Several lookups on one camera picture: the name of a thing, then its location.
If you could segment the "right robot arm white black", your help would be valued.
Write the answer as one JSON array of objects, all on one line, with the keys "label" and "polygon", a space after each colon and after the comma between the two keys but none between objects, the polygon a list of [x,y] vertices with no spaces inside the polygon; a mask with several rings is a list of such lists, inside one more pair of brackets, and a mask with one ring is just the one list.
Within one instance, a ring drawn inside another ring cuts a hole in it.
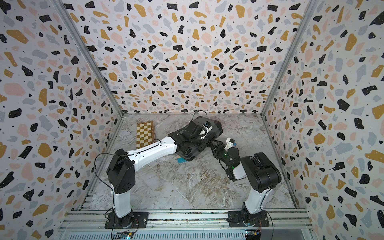
[{"label": "right robot arm white black", "polygon": [[264,210],[264,203],[269,193],[282,181],[278,168],[263,152],[241,158],[233,139],[227,139],[226,143],[213,140],[209,146],[229,180],[236,182],[247,178],[251,185],[242,209],[228,212],[230,227],[268,227],[269,215]]}]

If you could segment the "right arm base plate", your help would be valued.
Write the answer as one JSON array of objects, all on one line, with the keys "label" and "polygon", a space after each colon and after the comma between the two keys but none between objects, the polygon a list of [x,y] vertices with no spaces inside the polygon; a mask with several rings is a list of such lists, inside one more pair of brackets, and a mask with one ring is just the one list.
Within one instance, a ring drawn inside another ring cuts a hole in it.
[{"label": "right arm base plate", "polygon": [[246,210],[241,211],[229,211],[227,222],[231,228],[258,228],[258,227],[269,227],[270,223],[268,220],[266,211],[261,211],[256,214],[249,214]]}]

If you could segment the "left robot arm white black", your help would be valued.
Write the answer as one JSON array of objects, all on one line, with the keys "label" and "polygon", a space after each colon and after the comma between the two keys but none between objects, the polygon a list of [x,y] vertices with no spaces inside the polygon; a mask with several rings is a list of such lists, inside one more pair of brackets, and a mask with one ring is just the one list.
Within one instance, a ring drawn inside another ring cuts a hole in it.
[{"label": "left robot arm white black", "polygon": [[114,154],[107,169],[108,181],[112,188],[114,213],[122,220],[133,215],[131,206],[131,189],[136,183],[136,172],[142,167],[168,155],[177,154],[185,161],[192,161],[202,152],[213,125],[208,121],[198,123],[191,121],[189,124],[157,143],[133,151],[120,149]]}]

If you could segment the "dark grey poker case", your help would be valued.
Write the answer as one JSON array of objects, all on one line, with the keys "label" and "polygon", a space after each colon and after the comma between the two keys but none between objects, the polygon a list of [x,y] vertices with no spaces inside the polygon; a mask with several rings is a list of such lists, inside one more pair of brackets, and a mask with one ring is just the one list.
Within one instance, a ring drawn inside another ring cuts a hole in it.
[{"label": "dark grey poker case", "polygon": [[[213,128],[207,135],[209,142],[211,140],[216,140],[223,133],[222,124],[217,120],[208,119],[206,117],[197,117],[192,121],[198,124],[202,124],[206,121],[211,123]],[[181,130],[182,128],[173,133],[170,133],[168,136],[174,140],[175,145],[177,146],[176,153],[186,161],[190,162],[194,160],[197,155],[199,155],[205,148],[210,147],[209,142],[208,144],[182,143],[183,137],[181,136]]]}]

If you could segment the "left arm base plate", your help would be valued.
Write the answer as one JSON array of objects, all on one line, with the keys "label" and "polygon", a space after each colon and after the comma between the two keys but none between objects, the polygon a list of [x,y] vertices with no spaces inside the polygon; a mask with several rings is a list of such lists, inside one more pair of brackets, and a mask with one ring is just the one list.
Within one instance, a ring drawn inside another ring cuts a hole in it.
[{"label": "left arm base plate", "polygon": [[149,212],[130,212],[122,218],[115,213],[109,213],[105,229],[145,229],[149,218]]}]

